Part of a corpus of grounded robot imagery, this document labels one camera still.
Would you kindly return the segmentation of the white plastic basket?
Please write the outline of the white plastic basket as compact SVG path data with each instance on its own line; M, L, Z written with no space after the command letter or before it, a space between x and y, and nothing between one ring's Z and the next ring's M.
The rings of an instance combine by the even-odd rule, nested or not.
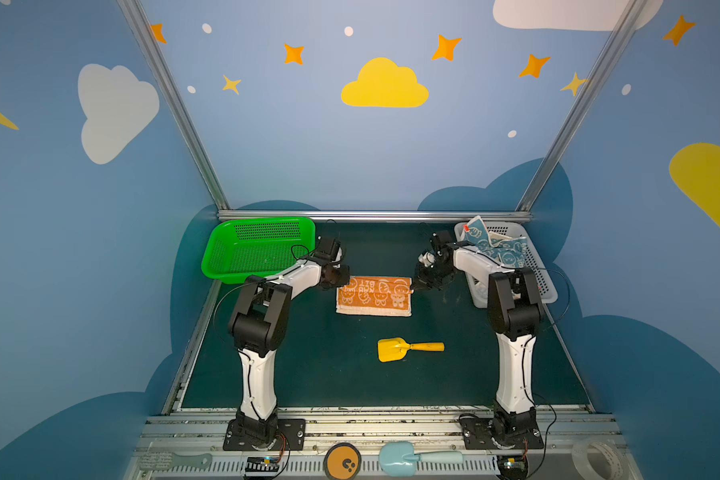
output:
M526 252L526 259L528 265L526 267L530 268L535 274L542 302L544 304L551 304L556 302L558 300L557 290L537 250L535 249L535 246L530 240L528 232L520 224L517 223L488 220L483 221L490 230L501 231L502 233L507 233L511 236L525 235L528 238L528 250ZM463 235L460 233L460 229L466 223L467 222L461 222L454 227L455 237L456 240L459 242L463 241Z

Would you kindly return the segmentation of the orange jellyfish pattern towel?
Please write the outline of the orange jellyfish pattern towel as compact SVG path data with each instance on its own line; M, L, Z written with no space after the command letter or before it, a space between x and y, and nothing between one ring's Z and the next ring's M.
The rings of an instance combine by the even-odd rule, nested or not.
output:
M410 317L412 280L409 277L351 276L337 291L341 315Z

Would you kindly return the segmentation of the green plastic basket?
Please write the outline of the green plastic basket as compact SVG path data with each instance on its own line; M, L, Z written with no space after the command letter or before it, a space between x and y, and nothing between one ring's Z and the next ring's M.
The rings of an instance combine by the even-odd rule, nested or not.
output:
M230 220L211 232L201 270L225 284L271 276L312 252L315 241L315 224L305 217Z

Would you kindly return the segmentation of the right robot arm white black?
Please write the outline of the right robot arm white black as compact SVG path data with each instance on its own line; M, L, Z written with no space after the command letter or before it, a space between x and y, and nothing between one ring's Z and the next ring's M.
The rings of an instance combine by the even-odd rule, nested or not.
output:
M543 308L535 273L508 267L446 231L432 234L431 248L421 253L414 290L441 288L458 271L488 288L487 317L498 341L499 382L489 424L492 441L503 449L544 446L531 389L532 357Z

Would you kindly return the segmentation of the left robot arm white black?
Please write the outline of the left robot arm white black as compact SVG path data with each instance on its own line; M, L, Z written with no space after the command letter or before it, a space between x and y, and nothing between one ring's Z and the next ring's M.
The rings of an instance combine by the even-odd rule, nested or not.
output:
M319 237L316 249L290 267L266 277L248 277L230 321L231 335L242 367L242 400L232 434L264 449L278 436L275 358L286 335L292 301L313 287L339 288L349 283L349 266L337 238Z

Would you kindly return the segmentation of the teal patterned towel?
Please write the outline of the teal patterned towel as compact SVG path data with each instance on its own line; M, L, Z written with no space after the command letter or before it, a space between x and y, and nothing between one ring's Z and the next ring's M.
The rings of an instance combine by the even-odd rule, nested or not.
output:
M525 235L511 236L490 230L480 216L462 226L460 233L463 241L476 246L483 255L499 266L513 269L528 265L528 238Z

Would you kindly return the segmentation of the yellow toy shovel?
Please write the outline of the yellow toy shovel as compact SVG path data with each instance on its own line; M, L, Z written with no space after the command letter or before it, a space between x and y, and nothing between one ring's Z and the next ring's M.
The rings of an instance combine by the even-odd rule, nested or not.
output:
M402 360L409 351L443 352L444 350L445 344L442 342L410 344L400 337L381 339L377 342L378 359L382 363Z

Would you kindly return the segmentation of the orange black round disc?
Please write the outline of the orange black round disc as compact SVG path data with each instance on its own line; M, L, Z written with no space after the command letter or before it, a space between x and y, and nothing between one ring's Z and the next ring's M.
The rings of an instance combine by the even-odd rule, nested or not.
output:
M330 480L352 480L362 467L359 450L350 443L333 445L325 454L323 471Z

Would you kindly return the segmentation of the light blue toy shovel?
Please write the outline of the light blue toy shovel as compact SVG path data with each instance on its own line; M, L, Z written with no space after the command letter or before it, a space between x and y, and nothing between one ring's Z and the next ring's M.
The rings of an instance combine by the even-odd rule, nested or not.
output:
M385 474L400 478L414 476L420 463L459 464L464 462L464 455L459 451L416 452L412 443L398 441L385 444L378 460Z

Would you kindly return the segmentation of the left electronics board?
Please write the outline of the left electronics board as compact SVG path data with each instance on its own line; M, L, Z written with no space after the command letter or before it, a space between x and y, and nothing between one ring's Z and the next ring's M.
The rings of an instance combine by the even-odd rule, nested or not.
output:
M284 463L272 457L249 456L245 459L242 470L243 479L274 479Z

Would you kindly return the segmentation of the electronics board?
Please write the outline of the electronics board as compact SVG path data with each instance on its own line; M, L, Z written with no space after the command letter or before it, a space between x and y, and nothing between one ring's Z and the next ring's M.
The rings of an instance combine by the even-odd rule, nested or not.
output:
M499 480L526 480L528 462L525 457L499 456L497 458Z
M274 479L284 463L272 457L249 456L245 459L242 470L243 479Z

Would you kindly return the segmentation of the right electronics board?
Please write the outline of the right electronics board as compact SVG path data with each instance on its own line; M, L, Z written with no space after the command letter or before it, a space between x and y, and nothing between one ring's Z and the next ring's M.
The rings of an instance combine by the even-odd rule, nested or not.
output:
M499 456L497 458L499 480L526 480L528 462L525 457Z

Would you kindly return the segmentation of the clear tape roll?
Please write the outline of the clear tape roll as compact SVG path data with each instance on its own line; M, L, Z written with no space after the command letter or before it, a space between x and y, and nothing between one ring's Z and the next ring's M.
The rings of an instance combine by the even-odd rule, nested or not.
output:
M626 457L615 442L604 436L589 437L571 448L575 470L584 480L622 480L630 474Z

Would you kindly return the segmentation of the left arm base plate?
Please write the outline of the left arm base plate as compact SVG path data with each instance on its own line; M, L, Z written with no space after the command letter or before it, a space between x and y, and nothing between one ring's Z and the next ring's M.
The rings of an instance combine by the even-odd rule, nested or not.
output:
M222 449L224 451L301 451L304 447L306 422L304 419L259 421L247 417L233 419L227 425Z

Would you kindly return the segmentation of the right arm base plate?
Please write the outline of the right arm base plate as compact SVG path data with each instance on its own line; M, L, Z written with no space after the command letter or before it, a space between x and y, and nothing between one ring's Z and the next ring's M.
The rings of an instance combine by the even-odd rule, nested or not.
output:
M525 414L497 418L460 415L458 423L467 450L541 450L545 446L536 420Z

